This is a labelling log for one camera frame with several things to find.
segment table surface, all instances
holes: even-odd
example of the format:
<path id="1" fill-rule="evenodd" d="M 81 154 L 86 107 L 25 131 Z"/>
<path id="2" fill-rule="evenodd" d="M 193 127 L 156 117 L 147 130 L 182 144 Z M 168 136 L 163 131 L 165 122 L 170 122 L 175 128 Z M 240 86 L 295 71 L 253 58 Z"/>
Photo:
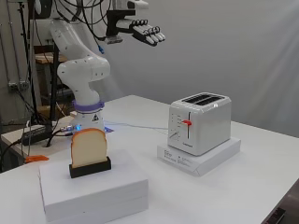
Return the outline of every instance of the table surface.
<path id="1" fill-rule="evenodd" d="M 166 128 L 168 108 L 132 95 L 108 102 L 103 117 Z M 149 210 L 110 222 L 113 224 L 261 223 L 299 176 L 299 139 L 287 135 L 232 122 L 232 136 L 242 139 L 241 152 L 196 177 L 157 160 L 157 145 L 166 142 L 166 130 L 107 126 L 115 130 L 107 135 L 108 150 L 126 149 L 149 178 Z M 49 148 L 49 153 L 61 151 L 50 155 L 49 161 L 0 175 L 3 223 L 46 223 L 38 166 L 70 158 L 70 140 L 57 137 L 56 141 L 57 147 Z"/>

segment slice of bread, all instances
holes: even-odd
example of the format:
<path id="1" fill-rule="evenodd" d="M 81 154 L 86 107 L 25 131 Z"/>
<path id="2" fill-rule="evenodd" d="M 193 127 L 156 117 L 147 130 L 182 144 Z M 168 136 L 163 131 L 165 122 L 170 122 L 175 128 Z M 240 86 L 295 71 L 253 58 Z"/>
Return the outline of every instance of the slice of bread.
<path id="1" fill-rule="evenodd" d="M 107 160 L 105 133 L 98 129 L 84 129 L 72 138 L 72 168 Z"/>

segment toaster label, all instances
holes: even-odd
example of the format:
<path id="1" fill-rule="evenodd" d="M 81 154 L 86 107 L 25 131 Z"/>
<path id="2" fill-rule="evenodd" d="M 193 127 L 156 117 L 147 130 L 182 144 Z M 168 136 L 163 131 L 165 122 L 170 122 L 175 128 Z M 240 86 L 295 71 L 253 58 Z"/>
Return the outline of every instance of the toaster label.
<path id="1" fill-rule="evenodd" d="M 167 150 L 164 151 L 164 157 L 170 161 L 177 162 L 176 158 L 174 158 L 173 155 Z"/>
<path id="2" fill-rule="evenodd" d="M 179 155 L 175 152 L 170 152 L 168 150 L 164 150 L 164 159 L 166 161 L 174 163 L 177 166 L 180 166 L 181 168 L 184 168 L 184 169 L 189 170 L 191 172 L 193 172 L 197 167 L 197 164 L 194 163 L 193 161 L 191 161 L 187 158 L 184 158 L 184 157 L 182 157 L 181 155 Z"/>
<path id="3" fill-rule="evenodd" d="M 184 142 L 183 142 L 183 145 L 186 146 L 186 147 L 193 147 L 193 146 L 188 145 L 187 143 L 184 143 Z"/>

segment white toaster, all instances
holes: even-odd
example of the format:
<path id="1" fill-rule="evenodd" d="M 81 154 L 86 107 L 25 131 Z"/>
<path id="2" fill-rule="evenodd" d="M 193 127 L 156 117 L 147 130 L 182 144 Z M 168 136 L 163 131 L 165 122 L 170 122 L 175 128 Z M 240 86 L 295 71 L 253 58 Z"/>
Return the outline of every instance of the white toaster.
<path id="1" fill-rule="evenodd" d="M 169 108 L 168 145 L 200 156 L 231 137 L 232 101 L 203 92 Z"/>

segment white foam block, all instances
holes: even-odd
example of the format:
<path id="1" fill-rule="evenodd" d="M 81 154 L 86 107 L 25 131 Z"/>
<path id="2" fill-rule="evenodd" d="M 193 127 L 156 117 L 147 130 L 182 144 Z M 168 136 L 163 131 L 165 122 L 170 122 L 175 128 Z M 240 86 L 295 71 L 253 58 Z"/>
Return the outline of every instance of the white foam block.
<path id="1" fill-rule="evenodd" d="M 40 186 L 51 224 L 105 223 L 146 210 L 149 183 L 124 150 L 111 151 L 112 169 L 72 179 L 69 161 L 41 165 Z"/>
<path id="2" fill-rule="evenodd" d="M 240 151 L 241 140 L 231 138 L 202 156 L 193 156 L 167 143 L 159 145 L 157 157 L 192 175 L 205 175 Z"/>

